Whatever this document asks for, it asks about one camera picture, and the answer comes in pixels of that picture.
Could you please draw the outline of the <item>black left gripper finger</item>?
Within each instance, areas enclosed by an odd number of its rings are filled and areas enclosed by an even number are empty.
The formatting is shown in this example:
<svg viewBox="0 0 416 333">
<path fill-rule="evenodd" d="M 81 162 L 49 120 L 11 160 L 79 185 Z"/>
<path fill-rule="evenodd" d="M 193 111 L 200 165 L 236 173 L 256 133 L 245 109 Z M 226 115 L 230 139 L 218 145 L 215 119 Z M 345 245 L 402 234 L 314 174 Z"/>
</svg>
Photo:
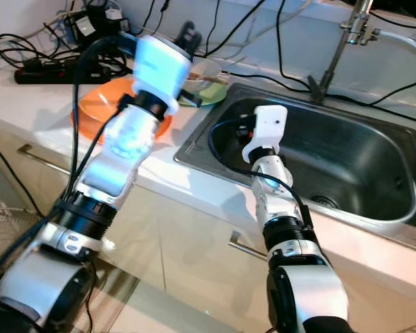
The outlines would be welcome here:
<svg viewBox="0 0 416 333">
<path fill-rule="evenodd" d="M 177 34 L 177 47 L 182 50 L 183 54 L 188 58 L 194 58 L 196 51 L 202 42 L 202 34 L 196 28 L 192 20 L 188 20 Z"/>
</svg>

